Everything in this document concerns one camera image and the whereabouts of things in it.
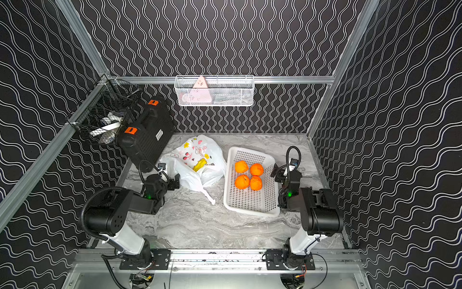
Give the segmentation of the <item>orange fruit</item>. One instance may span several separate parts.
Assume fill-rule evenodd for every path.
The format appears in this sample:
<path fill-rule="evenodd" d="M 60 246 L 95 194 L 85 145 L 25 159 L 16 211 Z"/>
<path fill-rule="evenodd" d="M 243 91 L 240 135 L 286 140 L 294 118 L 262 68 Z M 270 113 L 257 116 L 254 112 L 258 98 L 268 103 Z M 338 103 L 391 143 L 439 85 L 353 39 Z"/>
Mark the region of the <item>orange fruit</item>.
<path fill-rule="evenodd" d="M 236 173 L 246 173 L 249 169 L 247 163 L 244 160 L 236 162 L 234 168 Z"/>
<path fill-rule="evenodd" d="M 240 175 L 235 180 L 235 187 L 245 190 L 250 185 L 250 178 L 247 175 Z"/>
<path fill-rule="evenodd" d="M 259 176 L 263 175 L 263 173 L 264 173 L 263 165 L 261 165 L 259 163 L 253 164 L 250 167 L 250 173 L 251 173 L 252 176 L 256 176 L 256 177 L 259 177 Z"/>
<path fill-rule="evenodd" d="M 260 191 L 263 188 L 263 182 L 260 177 L 252 176 L 250 179 L 250 188 L 253 191 Z"/>

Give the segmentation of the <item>white printed plastic bag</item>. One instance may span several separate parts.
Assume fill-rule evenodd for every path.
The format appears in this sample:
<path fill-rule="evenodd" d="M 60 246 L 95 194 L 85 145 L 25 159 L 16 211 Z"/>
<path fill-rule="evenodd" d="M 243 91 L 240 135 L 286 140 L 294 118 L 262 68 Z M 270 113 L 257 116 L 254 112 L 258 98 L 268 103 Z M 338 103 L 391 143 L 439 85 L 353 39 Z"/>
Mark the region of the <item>white printed plastic bag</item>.
<path fill-rule="evenodd" d="M 160 163 L 166 165 L 169 177 L 180 176 L 181 186 L 202 193 L 213 205 L 216 203 L 205 189 L 225 176 L 227 163 L 222 149 L 212 138 L 205 135 L 191 137 L 172 152 L 164 154 Z"/>

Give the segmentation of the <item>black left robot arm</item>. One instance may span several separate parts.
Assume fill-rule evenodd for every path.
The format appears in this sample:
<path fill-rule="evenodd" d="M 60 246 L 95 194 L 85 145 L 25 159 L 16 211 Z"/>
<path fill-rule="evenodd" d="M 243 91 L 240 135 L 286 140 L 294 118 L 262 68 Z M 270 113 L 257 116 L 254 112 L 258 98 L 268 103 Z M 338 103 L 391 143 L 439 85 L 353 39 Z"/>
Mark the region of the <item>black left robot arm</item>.
<path fill-rule="evenodd" d="M 166 270 L 171 251 L 152 249 L 149 241 L 125 222 L 129 212 L 157 214 L 165 204 L 166 193 L 180 188 L 180 174 L 168 176 L 164 163 L 159 166 L 147 161 L 142 163 L 155 169 L 156 173 L 143 179 L 141 192 L 124 187 L 100 189 L 84 204 L 79 221 L 88 235 L 115 249 L 113 256 L 102 256 L 105 262 L 118 258 L 121 270 Z"/>

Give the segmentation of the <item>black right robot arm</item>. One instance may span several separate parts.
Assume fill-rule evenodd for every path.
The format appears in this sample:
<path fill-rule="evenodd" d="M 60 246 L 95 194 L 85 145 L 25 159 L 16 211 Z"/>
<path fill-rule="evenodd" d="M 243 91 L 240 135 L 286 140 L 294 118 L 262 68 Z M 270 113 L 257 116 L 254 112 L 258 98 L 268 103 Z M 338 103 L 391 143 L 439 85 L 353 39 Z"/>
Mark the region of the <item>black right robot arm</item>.
<path fill-rule="evenodd" d="M 314 270 L 311 250 L 323 239 L 343 230 L 344 222 L 334 204 L 330 189 L 314 190 L 302 187 L 302 174 L 297 170 L 298 161 L 289 166 L 274 166 L 271 177 L 280 183 L 278 207 L 299 213 L 302 227 L 288 238 L 283 248 L 268 249 L 262 259 L 267 270 Z"/>

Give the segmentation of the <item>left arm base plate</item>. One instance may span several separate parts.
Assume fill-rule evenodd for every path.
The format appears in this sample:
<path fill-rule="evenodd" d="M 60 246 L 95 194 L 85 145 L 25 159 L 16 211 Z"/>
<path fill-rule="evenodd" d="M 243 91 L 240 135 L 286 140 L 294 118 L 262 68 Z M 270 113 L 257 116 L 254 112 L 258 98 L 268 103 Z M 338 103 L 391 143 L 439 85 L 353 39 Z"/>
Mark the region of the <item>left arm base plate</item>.
<path fill-rule="evenodd" d="M 151 249 L 138 255 L 122 255 L 120 270 L 167 270 L 170 264 L 171 250 Z"/>

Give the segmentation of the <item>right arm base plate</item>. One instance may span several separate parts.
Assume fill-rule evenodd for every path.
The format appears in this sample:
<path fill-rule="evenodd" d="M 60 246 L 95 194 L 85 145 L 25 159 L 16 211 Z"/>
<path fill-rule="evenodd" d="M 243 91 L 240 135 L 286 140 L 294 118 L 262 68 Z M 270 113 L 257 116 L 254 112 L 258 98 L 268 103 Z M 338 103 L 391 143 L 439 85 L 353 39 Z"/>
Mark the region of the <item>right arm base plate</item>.
<path fill-rule="evenodd" d="M 267 270 L 315 270 L 315 263 L 312 254 L 296 255 L 282 249 L 268 249 L 262 255 Z"/>

